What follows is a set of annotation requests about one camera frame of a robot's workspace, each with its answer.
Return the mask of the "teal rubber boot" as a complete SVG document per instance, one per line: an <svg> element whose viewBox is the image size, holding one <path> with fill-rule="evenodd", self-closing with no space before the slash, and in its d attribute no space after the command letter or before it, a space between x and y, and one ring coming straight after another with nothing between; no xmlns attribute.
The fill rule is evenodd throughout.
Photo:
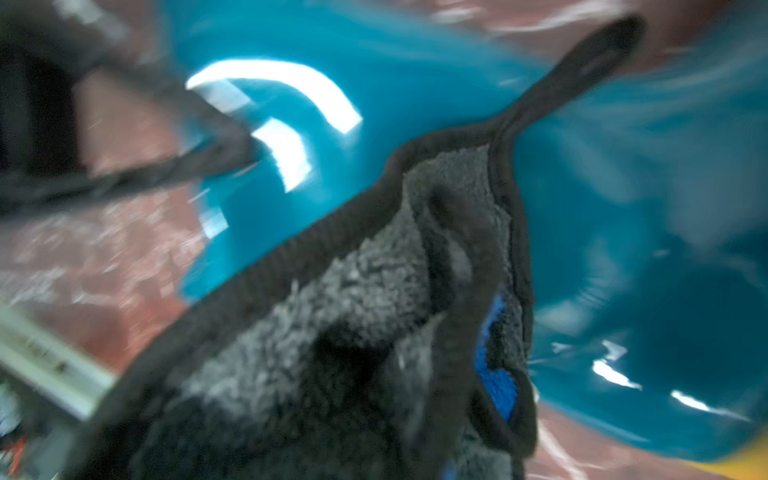
<svg viewBox="0 0 768 480"><path fill-rule="evenodd" d="M630 13L624 70L514 147L532 247L531 373L551 408L733 479L767 475L763 1L164 1L190 87L273 157L206 181L199 299L381 172L509 104Z"/></svg>

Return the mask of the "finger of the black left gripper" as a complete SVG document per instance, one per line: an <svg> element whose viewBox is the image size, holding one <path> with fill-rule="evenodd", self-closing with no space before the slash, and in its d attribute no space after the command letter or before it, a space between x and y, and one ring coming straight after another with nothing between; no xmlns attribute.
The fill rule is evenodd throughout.
<svg viewBox="0 0 768 480"><path fill-rule="evenodd" d="M261 145L184 85L152 1L1 5L1 212L47 216L250 167Z"/></svg>

